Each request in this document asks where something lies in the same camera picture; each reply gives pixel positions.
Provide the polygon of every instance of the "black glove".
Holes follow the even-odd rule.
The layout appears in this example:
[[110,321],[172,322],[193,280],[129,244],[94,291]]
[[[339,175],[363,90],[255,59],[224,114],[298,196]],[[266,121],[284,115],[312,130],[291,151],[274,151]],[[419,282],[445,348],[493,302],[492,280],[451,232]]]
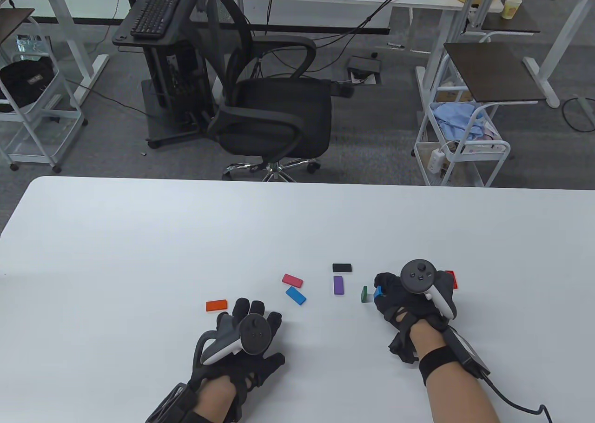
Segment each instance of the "black glove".
[[[248,313],[263,315],[264,304],[259,300],[255,300],[250,305],[249,300],[241,297],[236,301],[231,315],[236,323],[239,323]],[[227,315],[227,312],[217,316],[217,329],[223,315]],[[272,338],[281,325],[281,313],[271,312],[266,321],[271,328]],[[242,417],[242,404],[246,402],[247,393],[255,387],[261,386],[270,374],[285,364],[285,357],[281,353],[275,353],[265,358],[265,351],[260,355],[248,355],[245,351],[240,351],[236,355],[229,354],[211,365],[201,365],[200,361],[198,361],[199,357],[195,355],[192,376],[188,386],[193,391],[198,391],[200,384],[205,379],[212,380],[229,376],[232,384],[236,387],[237,393],[225,421],[239,421]]]
[[[436,272],[440,281],[446,286],[447,294],[452,298],[454,281],[452,276],[444,271]],[[448,326],[446,319],[434,302],[427,300],[424,295],[415,295],[408,292],[398,276],[390,272],[381,272],[374,279],[374,287],[381,287],[383,294],[374,299],[378,311],[384,315],[384,319],[395,326],[399,333],[389,345],[389,350],[406,363],[416,361],[414,356],[415,347],[410,339],[410,330],[420,319],[425,319],[436,330],[442,332]],[[397,322],[397,317],[407,313],[402,321]]]

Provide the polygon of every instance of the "office chair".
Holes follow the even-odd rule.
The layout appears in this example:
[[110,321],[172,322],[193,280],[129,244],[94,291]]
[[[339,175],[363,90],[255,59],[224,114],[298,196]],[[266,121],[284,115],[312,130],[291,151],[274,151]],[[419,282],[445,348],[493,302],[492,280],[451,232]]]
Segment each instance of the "office chair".
[[[233,155],[262,157],[261,164],[231,164],[235,170],[266,170],[262,181],[294,181],[285,170],[306,165],[314,173],[316,158],[329,147],[330,85],[301,79],[316,55],[315,43],[299,36],[253,37],[234,0],[189,0],[180,32],[204,56],[223,86],[223,100],[207,134]],[[246,66],[270,51],[304,47],[306,57],[288,78],[238,80]],[[282,163],[283,158],[294,158]]]

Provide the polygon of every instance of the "vr controller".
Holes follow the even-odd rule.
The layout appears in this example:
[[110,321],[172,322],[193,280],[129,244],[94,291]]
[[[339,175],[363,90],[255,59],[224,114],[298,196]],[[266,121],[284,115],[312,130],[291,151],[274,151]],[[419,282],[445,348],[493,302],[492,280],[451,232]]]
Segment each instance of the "vr controller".
[[401,270],[401,284],[410,293],[425,295],[442,316],[455,319],[456,307],[452,300],[454,280],[450,274],[436,270],[435,266],[423,259],[408,262]]
[[[204,349],[209,340],[215,341]],[[239,323],[231,315],[223,315],[217,330],[204,332],[196,344],[194,365],[210,365],[230,353],[241,350],[248,355],[258,355],[266,350],[272,340],[271,327],[258,313],[250,313]]]

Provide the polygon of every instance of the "cup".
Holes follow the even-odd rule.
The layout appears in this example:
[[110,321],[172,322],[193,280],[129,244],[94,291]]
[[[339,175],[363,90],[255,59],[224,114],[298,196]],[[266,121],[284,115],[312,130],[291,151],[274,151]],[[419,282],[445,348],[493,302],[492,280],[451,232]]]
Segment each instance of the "cup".
[[504,9],[502,9],[501,13],[502,19],[512,19],[521,3],[522,0],[504,0]]

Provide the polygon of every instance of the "blue block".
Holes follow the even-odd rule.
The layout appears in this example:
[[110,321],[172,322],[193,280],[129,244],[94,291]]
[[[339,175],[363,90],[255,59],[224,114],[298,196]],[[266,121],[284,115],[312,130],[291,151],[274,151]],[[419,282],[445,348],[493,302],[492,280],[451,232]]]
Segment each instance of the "blue block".
[[295,289],[295,287],[289,287],[289,289],[287,289],[287,291],[285,292],[285,294],[289,297],[291,297],[293,300],[295,300],[295,302],[297,302],[297,304],[301,305],[304,302],[306,302],[306,296],[302,295],[302,293],[300,293],[299,291],[297,291]]

